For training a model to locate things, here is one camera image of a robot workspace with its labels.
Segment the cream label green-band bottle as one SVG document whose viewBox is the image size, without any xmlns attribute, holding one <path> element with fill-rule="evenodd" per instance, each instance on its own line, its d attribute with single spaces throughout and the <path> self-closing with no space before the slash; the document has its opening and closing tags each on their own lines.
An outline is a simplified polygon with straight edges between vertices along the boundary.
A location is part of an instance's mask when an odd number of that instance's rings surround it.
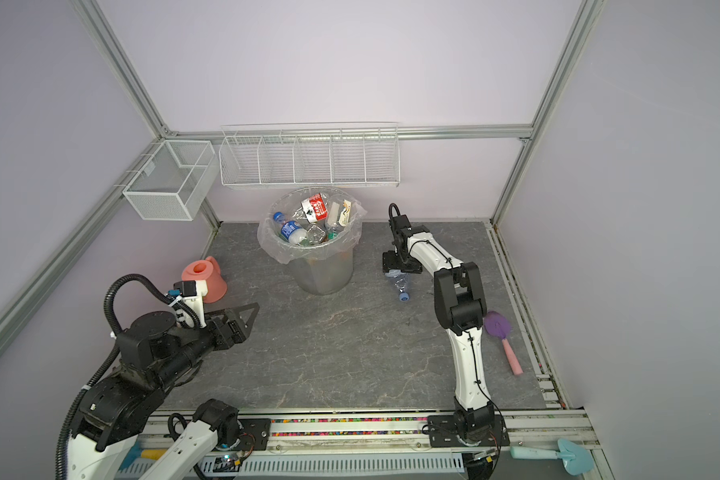
<svg viewBox="0 0 720 480">
<path fill-rule="evenodd" d="M 332 201 L 325 221 L 327 239 L 338 237 L 351 221 L 353 203 L 350 200 Z"/>
</svg>

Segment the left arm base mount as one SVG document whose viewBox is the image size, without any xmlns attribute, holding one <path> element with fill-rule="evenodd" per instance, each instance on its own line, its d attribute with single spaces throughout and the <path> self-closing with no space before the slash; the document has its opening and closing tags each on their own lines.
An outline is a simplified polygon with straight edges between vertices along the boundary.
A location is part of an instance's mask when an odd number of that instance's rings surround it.
<svg viewBox="0 0 720 480">
<path fill-rule="evenodd" d="M 233 447 L 235 451 L 258 452 L 267 449 L 272 426 L 270 418 L 240 418 L 238 423 L 238 442 Z"/>
</svg>

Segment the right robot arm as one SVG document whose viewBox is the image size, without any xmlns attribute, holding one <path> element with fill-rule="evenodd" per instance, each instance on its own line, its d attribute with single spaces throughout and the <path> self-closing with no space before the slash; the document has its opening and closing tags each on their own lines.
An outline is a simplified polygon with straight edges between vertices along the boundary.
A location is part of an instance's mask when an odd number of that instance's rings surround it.
<svg viewBox="0 0 720 480">
<path fill-rule="evenodd" d="M 454 423 L 461 439 L 475 443 L 496 422 L 496 406 L 486 384 L 482 333 L 488 313 L 479 267 L 441 246 L 430 230 L 411 224 L 397 204 L 388 207 L 393 248 L 382 255 L 385 275 L 432 276 L 437 321 L 448 335 L 454 360 Z"/>
</svg>

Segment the colourful label blue-cap bottle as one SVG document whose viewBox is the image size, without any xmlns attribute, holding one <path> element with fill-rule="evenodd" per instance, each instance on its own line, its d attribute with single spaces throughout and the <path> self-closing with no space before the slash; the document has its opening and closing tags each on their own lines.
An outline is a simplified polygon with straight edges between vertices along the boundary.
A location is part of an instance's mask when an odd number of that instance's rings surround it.
<svg viewBox="0 0 720 480">
<path fill-rule="evenodd" d="M 410 275 L 401 270 L 393 269 L 388 271 L 385 276 L 392 282 L 401 302 L 407 302 L 410 299 L 408 284 Z"/>
</svg>

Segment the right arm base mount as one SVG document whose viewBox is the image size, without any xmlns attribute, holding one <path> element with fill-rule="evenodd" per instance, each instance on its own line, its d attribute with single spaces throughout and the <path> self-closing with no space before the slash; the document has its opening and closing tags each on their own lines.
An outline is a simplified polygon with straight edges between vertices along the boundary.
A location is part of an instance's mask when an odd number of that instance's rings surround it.
<svg viewBox="0 0 720 480">
<path fill-rule="evenodd" d="M 510 439 L 504 418 L 496 415 L 491 423 L 470 427 L 456 419 L 454 413 L 430 415 L 422 428 L 433 448 L 508 447 Z"/>
</svg>

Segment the red white label bottle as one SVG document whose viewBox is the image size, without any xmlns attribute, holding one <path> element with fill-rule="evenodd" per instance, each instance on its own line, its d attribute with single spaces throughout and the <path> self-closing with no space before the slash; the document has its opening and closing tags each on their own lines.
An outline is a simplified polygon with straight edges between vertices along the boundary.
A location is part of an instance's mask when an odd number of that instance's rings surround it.
<svg viewBox="0 0 720 480">
<path fill-rule="evenodd" d="M 328 217 L 328 207 L 322 193 L 315 193 L 301 202 L 301 210 L 308 222 L 315 224 Z"/>
</svg>

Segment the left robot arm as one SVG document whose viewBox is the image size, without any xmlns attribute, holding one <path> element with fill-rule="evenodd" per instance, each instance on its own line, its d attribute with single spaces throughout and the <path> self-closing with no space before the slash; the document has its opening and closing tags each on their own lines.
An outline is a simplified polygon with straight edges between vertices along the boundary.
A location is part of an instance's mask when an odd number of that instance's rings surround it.
<svg viewBox="0 0 720 480">
<path fill-rule="evenodd" d="M 166 310 L 124 328 L 114 312 L 119 289 L 141 283 Z M 62 424 L 55 453 L 58 479 L 112 479 L 168 394 L 194 378 L 203 359 L 250 335 L 256 303 L 207 313 L 193 282 L 161 292 L 147 277 L 128 274 L 108 289 L 103 311 L 115 345 L 81 388 Z"/>
</svg>

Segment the small blue-cap water bottle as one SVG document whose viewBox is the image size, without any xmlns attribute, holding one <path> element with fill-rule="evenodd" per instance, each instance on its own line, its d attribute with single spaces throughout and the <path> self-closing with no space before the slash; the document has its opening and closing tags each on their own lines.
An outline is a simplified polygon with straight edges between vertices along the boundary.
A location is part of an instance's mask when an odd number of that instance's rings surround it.
<svg viewBox="0 0 720 480">
<path fill-rule="evenodd" d="M 276 212 L 273 220 L 279 228 L 280 235 L 292 245 L 303 245 L 308 240 L 307 231 L 295 220 L 290 220 L 282 212 Z"/>
</svg>

